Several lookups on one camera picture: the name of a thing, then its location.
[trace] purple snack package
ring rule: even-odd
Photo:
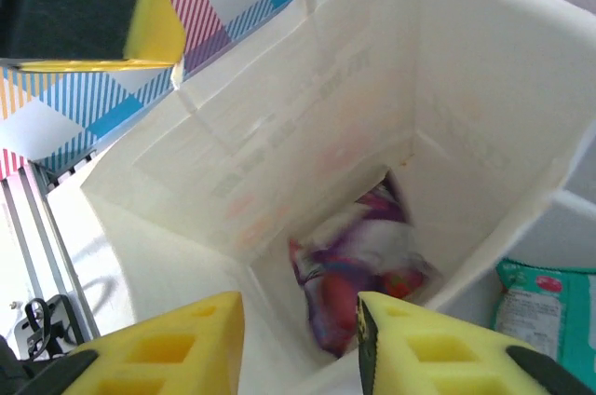
[[[308,322],[318,346],[340,358],[357,329],[357,295],[378,291],[412,298],[437,275],[409,252],[412,224],[400,192],[386,178],[299,242],[290,258],[305,291]]]

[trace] blue stripe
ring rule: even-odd
[[[50,108],[52,107],[52,92],[54,92],[54,86],[51,85],[51,74],[46,75],[46,81],[47,81],[47,89],[46,89],[46,94],[47,94],[47,101],[46,104],[47,106],[49,106]]]
[[[44,80],[42,79],[42,77],[39,77],[39,88],[40,90],[44,88]],[[40,101],[42,101],[43,103],[45,103],[47,106],[49,106],[51,108],[51,105],[49,104],[49,92],[51,91],[51,86],[48,86],[47,89],[43,90],[41,92],[41,96],[39,97]]]
[[[76,121],[76,123],[78,125],[81,124],[81,100],[83,100],[81,98],[81,92],[79,91],[79,86],[81,83],[81,80],[83,79],[83,77],[81,76],[81,74],[76,74],[73,78],[73,93],[76,95],[76,110],[74,111],[74,120]]]
[[[129,94],[124,90],[124,88],[118,85],[118,104],[122,103],[128,97],[128,95]]]
[[[58,154],[56,155],[58,159],[58,169],[62,168],[62,147],[58,149]]]
[[[159,97],[161,97],[164,92],[171,88],[171,83],[169,82],[169,77],[171,76],[172,69],[168,69],[159,77]]]
[[[17,85],[17,74],[15,73],[15,71],[10,71],[10,76],[12,78],[12,84],[14,86]]]
[[[155,80],[151,80],[151,88],[153,87],[153,84],[155,82],[156,82]],[[142,98],[141,98],[142,104],[146,104],[147,101],[149,100],[149,97],[152,95],[151,91],[147,89],[148,87],[149,87],[149,83],[145,83],[145,86],[142,87]]]
[[[119,102],[123,102],[124,100],[126,100],[130,95],[130,94],[126,89],[124,89],[124,87],[118,85],[118,87],[120,88],[120,101]]]
[[[108,78],[109,77],[106,76],[106,83],[103,85],[104,87],[107,87],[107,83],[108,83],[107,79]],[[98,92],[98,94],[99,95],[97,96],[97,98],[98,99],[101,99],[101,104],[102,104],[101,111],[100,111],[100,108],[98,106],[98,111],[100,111],[99,114],[107,114],[108,111],[110,111],[110,107],[108,106],[108,95],[102,89],[100,89],[100,91]]]
[[[85,92],[86,100],[88,100],[88,105],[89,105],[89,119],[87,120],[87,124],[84,125],[84,127],[88,127],[91,123],[93,123],[93,115],[95,114],[95,107],[93,105],[93,103],[95,102],[94,99],[95,97],[95,82],[97,80],[97,74],[90,74],[91,75],[91,83],[90,83],[90,87],[87,89],[87,92]]]
[[[75,74],[68,74],[69,88],[70,88],[70,108],[68,109],[68,118],[76,122],[75,119]]]
[[[134,94],[135,98],[136,98],[136,99],[137,99],[137,100],[138,100],[138,101],[139,101],[139,102],[140,102],[142,105],[145,105],[145,101],[144,101],[144,98],[145,98],[145,92],[144,92],[145,86],[147,86],[147,85],[145,84],[144,86],[142,86],[142,87],[141,87],[139,90],[137,90],[137,93],[136,93],[136,94]]]
[[[139,101],[133,96],[129,96],[122,103],[110,110],[108,114],[98,118],[89,125],[88,130],[100,139],[141,109],[142,105]]]
[[[56,89],[58,90],[58,95],[61,99],[61,113],[63,116],[66,116],[66,84],[63,80],[56,82]]]
[[[153,81],[153,84],[152,84],[152,86],[155,84],[156,92],[149,93],[149,95],[148,95],[149,98],[146,99],[146,103],[150,103],[151,101],[161,97],[161,94],[164,91],[164,85],[167,85],[167,82],[168,82],[168,79],[166,77],[169,77],[169,74],[170,74],[170,71],[168,70],[165,73],[162,73],[156,77],[156,79]]]
[[[122,102],[123,100],[124,99],[122,99],[122,88],[120,87],[120,85],[115,83],[115,105],[118,106],[120,102]]]
[[[112,109],[114,109],[120,104],[120,87],[118,86],[118,83],[115,80],[112,81],[114,83],[112,87],[112,89],[114,90],[114,106],[112,107]]]
[[[58,111],[58,108],[60,108],[60,82],[58,81],[58,74],[52,74],[52,77],[49,78],[48,85],[51,85],[52,81],[54,82],[54,86],[52,86],[52,99],[54,99],[54,102],[52,104],[54,105],[54,109]]]
[[[46,92],[49,89],[44,90],[44,82],[41,81],[41,76],[39,77],[39,101],[42,103],[46,102]]]
[[[112,111],[112,110],[114,109],[114,106],[115,106],[115,105],[114,105],[114,89],[115,89],[115,81],[114,81],[114,80],[112,80],[112,83],[111,83],[111,85],[112,85],[112,86],[110,86],[110,90],[107,92],[107,95],[109,95],[109,96],[110,96],[110,97],[109,97],[109,98],[110,98],[110,104],[108,104],[108,113],[109,113],[110,111]]]
[[[88,94],[88,89],[89,89],[89,75],[88,74],[83,74],[84,80],[85,82],[82,84],[82,92],[81,89],[79,89],[79,94],[78,95],[83,95],[83,93],[85,93],[86,95]],[[83,103],[83,107],[81,109],[81,126],[82,127],[86,127],[88,124],[88,115],[87,115],[87,110],[88,110],[88,99],[84,99],[81,98],[80,99],[81,102]]]
[[[160,80],[163,78],[163,73],[157,76],[156,78],[157,80],[151,80],[151,83],[149,83],[149,89],[147,90],[147,92],[149,92],[149,95],[161,95]]]
[[[78,81],[76,82],[76,95],[78,96],[78,99],[76,99],[76,118],[78,124],[81,126],[83,126],[83,114],[85,111],[85,99],[82,97],[84,95],[82,92],[84,76],[84,74],[79,74]]]
[[[93,102],[95,103],[95,121],[97,121],[98,118],[101,118],[105,112],[102,110],[102,99],[105,99],[107,97],[107,94],[105,93],[106,91],[106,85],[108,83],[109,78],[102,73],[98,73],[97,74],[97,94],[95,94],[93,96]]]
[[[271,0],[260,0],[225,26],[225,31],[232,41],[237,41],[253,29],[266,16],[273,13]]]

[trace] snack bag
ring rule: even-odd
[[[596,272],[526,266],[504,260],[504,295],[494,329],[517,337],[596,389]]]
[[[438,275],[409,252],[412,225],[389,175],[299,242],[290,239],[296,280],[305,291],[308,322],[320,348],[339,358],[357,330],[357,294],[417,296]]]

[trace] plaid fabric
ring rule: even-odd
[[[290,1],[171,0],[187,35],[186,75]],[[56,173],[68,169],[97,141],[171,91],[170,69],[28,75],[3,69],[2,73],[0,146]]]

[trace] pink stripe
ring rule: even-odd
[[[210,8],[208,0],[201,0],[202,11],[199,18],[196,21],[198,26],[197,37],[194,46],[198,46],[205,39],[207,33],[207,27],[210,24]]]
[[[194,1],[195,0],[180,0],[180,7],[177,9],[186,32],[188,32],[188,22],[194,11]]]
[[[198,44],[201,44],[206,39],[209,39],[215,32],[217,32],[220,29],[222,25],[219,18],[217,17],[217,14],[213,10],[213,7],[211,7],[211,5],[209,4],[209,0],[205,1],[207,1],[209,8],[207,9],[205,17],[201,19],[202,31],[201,36],[198,39]]]
[[[204,32],[205,32],[205,24],[207,23],[206,19],[209,16],[209,2],[208,0],[200,0],[201,7],[196,15],[196,19],[194,20],[195,28],[193,30],[193,42],[191,48],[195,48],[199,44],[201,44],[201,40],[203,39]]]
[[[191,0],[192,7],[188,12],[188,18],[186,20],[186,51],[190,50],[192,46],[195,44],[196,40],[196,21],[200,18],[200,14],[203,11],[203,1],[202,0]]]
[[[174,0],[174,8],[176,8],[176,13],[178,13],[185,30],[188,19],[188,2],[188,0]]]
[[[10,163],[8,162],[8,150],[2,150],[4,152],[4,168],[5,168],[5,176],[10,176]]]
[[[196,18],[198,18],[198,15],[200,14],[201,5],[201,0],[189,0],[188,2],[188,15],[184,25],[184,27],[186,27],[186,32],[188,33],[186,36],[187,45],[193,42],[192,40],[195,36]]]
[[[176,14],[178,15],[178,18],[180,18],[182,20],[182,17],[180,16],[180,12],[178,11],[178,8],[180,7],[180,1],[181,0],[171,0],[171,4],[174,6],[174,10],[176,10]]]

